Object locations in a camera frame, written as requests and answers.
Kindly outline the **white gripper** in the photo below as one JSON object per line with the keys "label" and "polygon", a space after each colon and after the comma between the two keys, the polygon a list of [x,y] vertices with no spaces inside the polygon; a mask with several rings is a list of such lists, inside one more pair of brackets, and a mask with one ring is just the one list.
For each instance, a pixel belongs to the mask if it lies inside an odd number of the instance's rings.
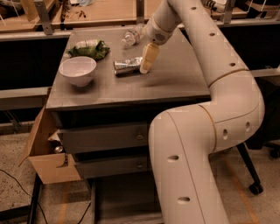
{"label": "white gripper", "polygon": [[159,46],[165,44],[172,36],[175,24],[159,23],[151,17],[143,29],[146,38],[151,42],[143,49],[143,59],[140,66],[140,73],[147,74],[156,60],[159,53]]}

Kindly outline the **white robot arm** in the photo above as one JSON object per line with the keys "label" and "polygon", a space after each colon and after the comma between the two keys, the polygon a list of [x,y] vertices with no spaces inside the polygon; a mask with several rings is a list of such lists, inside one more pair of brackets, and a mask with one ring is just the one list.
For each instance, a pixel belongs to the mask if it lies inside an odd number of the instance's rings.
{"label": "white robot arm", "polygon": [[201,0],[162,0],[145,31],[140,71],[184,25],[211,100],[170,108],[149,130],[150,162],[164,224],[229,224],[208,157],[253,136],[264,116],[263,96],[245,63]]}

